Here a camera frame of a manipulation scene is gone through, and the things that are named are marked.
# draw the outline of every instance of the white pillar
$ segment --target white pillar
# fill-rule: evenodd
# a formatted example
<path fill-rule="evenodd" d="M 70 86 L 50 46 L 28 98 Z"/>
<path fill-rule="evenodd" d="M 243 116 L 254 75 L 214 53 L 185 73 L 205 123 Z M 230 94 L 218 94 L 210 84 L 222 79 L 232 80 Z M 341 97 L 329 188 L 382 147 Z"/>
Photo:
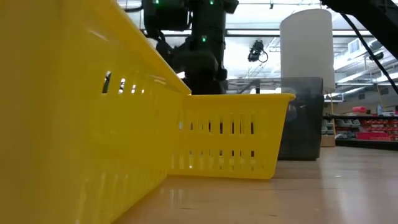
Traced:
<path fill-rule="evenodd" d="M 287 17 L 280 24 L 281 77 L 321 77 L 323 92 L 335 91 L 331 14 L 309 9 Z"/>

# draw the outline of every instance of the floor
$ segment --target floor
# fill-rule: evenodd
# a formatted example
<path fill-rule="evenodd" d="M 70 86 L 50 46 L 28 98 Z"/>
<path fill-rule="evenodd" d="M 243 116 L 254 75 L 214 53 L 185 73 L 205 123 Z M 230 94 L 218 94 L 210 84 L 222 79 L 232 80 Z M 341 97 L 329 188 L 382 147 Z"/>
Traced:
<path fill-rule="evenodd" d="M 396 224 L 398 152 L 336 147 L 270 181 L 169 177 L 117 224 Z"/>

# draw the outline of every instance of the wall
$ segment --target wall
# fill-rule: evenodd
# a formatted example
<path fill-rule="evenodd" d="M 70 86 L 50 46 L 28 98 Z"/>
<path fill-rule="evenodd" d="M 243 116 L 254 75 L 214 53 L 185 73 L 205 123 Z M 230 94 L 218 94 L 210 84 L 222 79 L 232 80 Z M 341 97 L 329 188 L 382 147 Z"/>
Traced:
<path fill-rule="evenodd" d="M 395 106 L 398 106 L 398 94 L 391 88 L 389 88 L 389 94 L 382 95 L 381 100 L 384 106 L 384 111 L 393 111 Z M 380 96 L 377 91 L 367 91 L 365 92 L 365 99 L 359 100 L 358 95 L 360 93 L 353 93 L 351 96 L 345 98 L 345 102 L 333 105 L 334 114 L 349 113 L 352 112 L 355 106 L 364 106 L 371 113 L 377 113 L 377 106 L 380 103 Z M 330 103 L 326 108 L 323 109 L 323 114 L 331 113 Z"/>

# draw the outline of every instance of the ceiling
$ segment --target ceiling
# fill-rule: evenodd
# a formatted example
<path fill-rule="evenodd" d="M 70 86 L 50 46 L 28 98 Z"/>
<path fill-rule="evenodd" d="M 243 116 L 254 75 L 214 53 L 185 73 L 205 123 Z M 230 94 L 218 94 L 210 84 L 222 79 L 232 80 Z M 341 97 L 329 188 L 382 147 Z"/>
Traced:
<path fill-rule="evenodd" d="M 270 9 L 270 0 L 240 0 L 239 6 L 234 14 L 227 14 L 226 28 L 235 30 L 234 33 L 241 33 L 241 36 L 227 36 L 225 38 L 226 49 L 224 52 L 224 66 L 228 70 L 228 79 L 233 78 L 279 78 L 280 77 L 280 41 L 278 35 L 252 35 L 256 32 L 270 33 L 279 32 L 280 23 L 289 15 L 306 9 L 324 8 L 318 0 L 273 0 L 274 7 Z M 121 7 L 133 8 L 141 5 L 140 0 L 118 0 Z M 355 33 L 346 21 L 336 12 L 328 9 L 333 21 L 333 46 L 335 52 L 335 80 L 341 80 L 357 73 L 363 74 L 355 77 L 354 80 L 347 82 L 367 82 L 371 80 L 370 73 L 377 76 L 377 67 L 370 61 L 368 55 L 362 54 L 354 60 L 347 59 L 348 44 L 356 39 Z M 141 12 L 128 13 L 132 21 L 140 29 L 145 29 L 143 15 Z M 355 18 L 351 17 L 359 30 L 365 30 Z M 335 35 L 344 30 L 341 37 Z M 180 36 L 167 37 L 166 41 L 173 47 L 184 42 L 187 33 L 180 33 Z M 374 38 L 368 33 L 366 42 L 372 42 Z M 255 40 L 262 40 L 266 46 L 269 60 L 262 64 L 260 62 L 248 62 L 247 57 L 250 47 Z M 384 48 L 382 50 L 385 57 L 381 61 L 384 65 L 392 65 L 397 60 L 392 57 Z M 347 91 L 355 88 L 354 86 L 340 86 L 336 89 Z"/>

